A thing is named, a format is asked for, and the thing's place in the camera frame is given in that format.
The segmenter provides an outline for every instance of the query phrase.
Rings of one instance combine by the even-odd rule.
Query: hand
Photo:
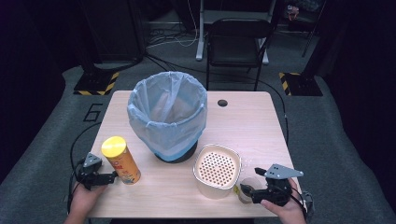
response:
[[[88,190],[82,184],[77,183],[75,186],[76,190],[73,193],[70,213],[64,223],[83,223],[106,187],[107,185],[104,185]]]
[[[297,184],[289,178],[289,183],[292,188],[297,189]],[[292,196],[298,199],[300,196],[297,191],[292,191]],[[288,203],[286,203],[283,207],[278,206],[274,203],[271,203],[266,200],[262,200],[262,206],[266,209],[279,216],[280,220],[283,224],[305,224],[305,219],[303,215],[303,211],[301,210],[301,206],[297,204],[293,199],[290,199]]]

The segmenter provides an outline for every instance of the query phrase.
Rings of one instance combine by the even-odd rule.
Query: wall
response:
[[[347,135],[396,210],[395,6],[388,1],[357,4],[349,10],[343,44],[325,80]]]
[[[0,180],[59,102],[64,79],[22,1],[0,7]]]

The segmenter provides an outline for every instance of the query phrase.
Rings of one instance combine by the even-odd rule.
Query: chip can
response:
[[[116,170],[124,184],[132,185],[140,179],[137,168],[125,139],[119,136],[108,138],[102,144],[102,153]]]

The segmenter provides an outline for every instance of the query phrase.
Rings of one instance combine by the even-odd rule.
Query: hole in table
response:
[[[219,101],[218,101],[218,105],[219,105],[219,106],[224,107],[224,106],[227,106],[227,104],[228,104],[228,102],[227,102],[226,100],[219,100]]]

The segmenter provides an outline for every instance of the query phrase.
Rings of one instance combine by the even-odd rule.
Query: beige container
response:
[[[241,172],[241,158],[235,151],[219,145],[206,145],[198,155],[193,172],[198,190],[210,199],[226,197]]]
[[[140,171],[122,137],[108,138],[102,144],[102,153],[124,184],[132,185],[140,179]]]

